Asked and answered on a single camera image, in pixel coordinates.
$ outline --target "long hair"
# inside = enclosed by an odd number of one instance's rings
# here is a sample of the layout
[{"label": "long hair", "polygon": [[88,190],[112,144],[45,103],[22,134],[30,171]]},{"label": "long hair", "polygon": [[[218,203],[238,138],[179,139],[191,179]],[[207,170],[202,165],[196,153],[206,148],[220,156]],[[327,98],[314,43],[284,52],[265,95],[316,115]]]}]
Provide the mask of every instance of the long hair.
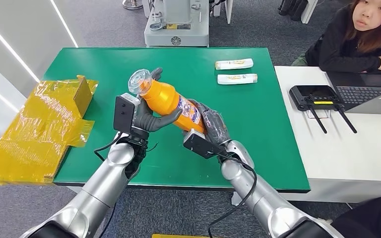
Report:
[{"label": "long hair", "polygon": [[368,53],[381,48],[381,25],[376,29],[364,32],[358,31],[356,30],[356,28],[354,28],[352,16],[355,7],[360,1],[361,0],[353,0],[353,2],[351,3],[351,18],[348,21],[347,32],[345,33],[345,40],[353,40],[354,38],[358,37],[358,51]]}]

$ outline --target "cable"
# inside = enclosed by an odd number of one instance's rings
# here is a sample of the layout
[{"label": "cable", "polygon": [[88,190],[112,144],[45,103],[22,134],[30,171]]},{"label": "cable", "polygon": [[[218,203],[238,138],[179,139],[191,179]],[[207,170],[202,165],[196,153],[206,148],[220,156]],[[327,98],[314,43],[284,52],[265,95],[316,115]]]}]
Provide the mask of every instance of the cable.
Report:
[{"label": "cable", "polygon": [[225,2],[226,0],[220,0],[218,1],[216,4],[212,5],[211,8],[209,9],[210,11],[212,11],[214,9],[215,6],[217,5],[220,5],[222,2]]},{"label": "cable", "polygon": [[353,207],[352,207],[350,204],[348,204],[348,202],[346,202],[345,204],[347,204],[347,206],[348,206],[351,210],[353,210]]},{"label": "cable", "polygon": [[102,150],[105,150],[105,149],[109,148],[110,146],[112,146],[113,144],[115,144],[116,141],[119,140],[119,139],[121,138],[121,136],[122,136],[122,133],[119,132],[119,133],[118,133],[118,136],[116,136],[116,138],[115,138],[112,142],[110,142],[109,144],[107,144],[107,145],[105,145],[105,146],[103,146],[103,147],[101,147],[101,148],[95,149],[95,150],[94,150],[94,154],[96,154],[96,155],[100,158],[101,161],[104,161],[103,156],[101,156],[98,152],[99,152],[99,151],[102,151]]},{"label": "cable", "polygon": [[112,218],[113,218],[113,214],[115,213],[115,208],[116,208],[116,203],[115,203],[115,205],[113,206],[112,214],[110,215],[110,218],[109,218],[109,220],[107,221],[107,223],[106,223],[106,225],[105,225],[103,231],[102,231],[101,234],[99,235],[99,238],[103,237],[104,232],[106,231],[107,227],[109,226],[110,221],[111,221]]},{"label": "cable", "polygon": [[157,143],[155,143],[154,147],[152,147],[152,148],[151,148],[151,149],[149,149],[149,150],[146,150],[146,152],[150,152],[151,150],[155,149],[155,147],[157,147],[157,145],[158,145],[158,142],[157,142]]},{"label": "cable", "polygon": [[252,188],[249,190],[249,192],[246,194],[246,196],[242,199],[242,201],[236,207],[234,207],[230,211],[226,212],[224,215],[222,215],[221,217],[217,218],[215,221],[213,221],[213,222],[211,222],[209,224],[209,226],[208,226],[208,234],[209,234],[210,238],[213,238],[212,234],[211,234],[211,227],[212,227],[212,225],[214,225],[215,223],[220,222],[224,218],[228,217],[230,214],[235,212],[243,203],[245,203],[246,200],[249,198],[249,196],[254,192],[254,190],[256,188],[256,183],[257,183],[257,174],[256,174],[255,170],[252,167],[250,167],[249,165],[247,165],[244,162],[242,162],[240,160],[237,160],[235,158],[228,157],[228,156],[225,156],[225,155],[220,155],[220,154],[217,154],[217,155],[220,156],[220,157],[223,157],[225,159],[237,162],[237,163],[241,164],[243,166],[243,168],[245,168],[246,170],[251,171],[254,174],[254,183],[252,184]]},{"label": "cable", "polygon": [[317,4],[316,6],[322,5],[326,0],[323,0],[321,3]]}]

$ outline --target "plastic wrap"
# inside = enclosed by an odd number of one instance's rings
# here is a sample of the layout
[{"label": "plastic wrap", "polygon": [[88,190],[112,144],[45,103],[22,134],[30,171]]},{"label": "plastic wrap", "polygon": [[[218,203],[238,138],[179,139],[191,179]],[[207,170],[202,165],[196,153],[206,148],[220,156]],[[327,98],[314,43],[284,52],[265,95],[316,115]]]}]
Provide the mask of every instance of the plastic wrap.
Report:
[{"label": "plastic wrap", "polygon": [[84,146],[94,121],[82,117],[95,80],[41,81],[0,139],[0,184],[48,183],[69,146]]}]

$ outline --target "white tube package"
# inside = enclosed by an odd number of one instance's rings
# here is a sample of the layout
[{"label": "white tube package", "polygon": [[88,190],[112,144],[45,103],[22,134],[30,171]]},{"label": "white tube package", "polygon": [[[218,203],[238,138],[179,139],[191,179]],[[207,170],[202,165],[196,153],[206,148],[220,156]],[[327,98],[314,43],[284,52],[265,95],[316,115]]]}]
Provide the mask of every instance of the white tube package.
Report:
[{"label": "white tube package", "polygon": [[226,75],[219,74],[217,76],[218,84],[245,84],[245,83],[256,83],[257,74],[248,73],[248,74],[236,74],[236,75]]},{"label": "white tube package", "polygon": [[254,65],[252,59],[225,60],[215,62],[216,70],[251,68]]}]

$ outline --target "gray carpet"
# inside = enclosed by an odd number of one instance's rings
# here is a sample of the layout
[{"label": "gray carpet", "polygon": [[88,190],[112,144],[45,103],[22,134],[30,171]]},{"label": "gray carpet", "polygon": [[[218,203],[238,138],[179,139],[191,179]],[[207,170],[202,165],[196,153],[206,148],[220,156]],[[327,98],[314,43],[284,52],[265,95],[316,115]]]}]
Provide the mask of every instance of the gray carpet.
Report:
[{"label": "gray carpet", "polygon": [[[230,192],[127,189],[118,200],[103,237],[149,238],[151,234],[208,236],[208,224],[233,208],[231,196]],[[323,219],[335,219],[349,210],[344,203],[293,204]],[[212,233],[215,237],[224,238],[268,237],[245,207],[215,225]]]},{"label": "gray carpet", "polygon": [[[279,16],[281,0],[235,1],[232,24],[224,8],[210,19],[210,46],[268,47],[275,65],[289,65],[324,31],[343,6],[324,0],[308,25]],[[120,0],[66,0],[90,47],[144,47],[142,10],[127,11]],[[61,209],[74,192],[65,187],[0,186],[0,238],[18,237]],[[105,238],[149,238],[153,233],[207,235],[206,227],[231,209],[229,192],[127,189],[119,199]],[[315,217],[334,219],[345,204],[295,202]],[[218,237],[266,237],[253,216],[240,209],[216,225]]]}]

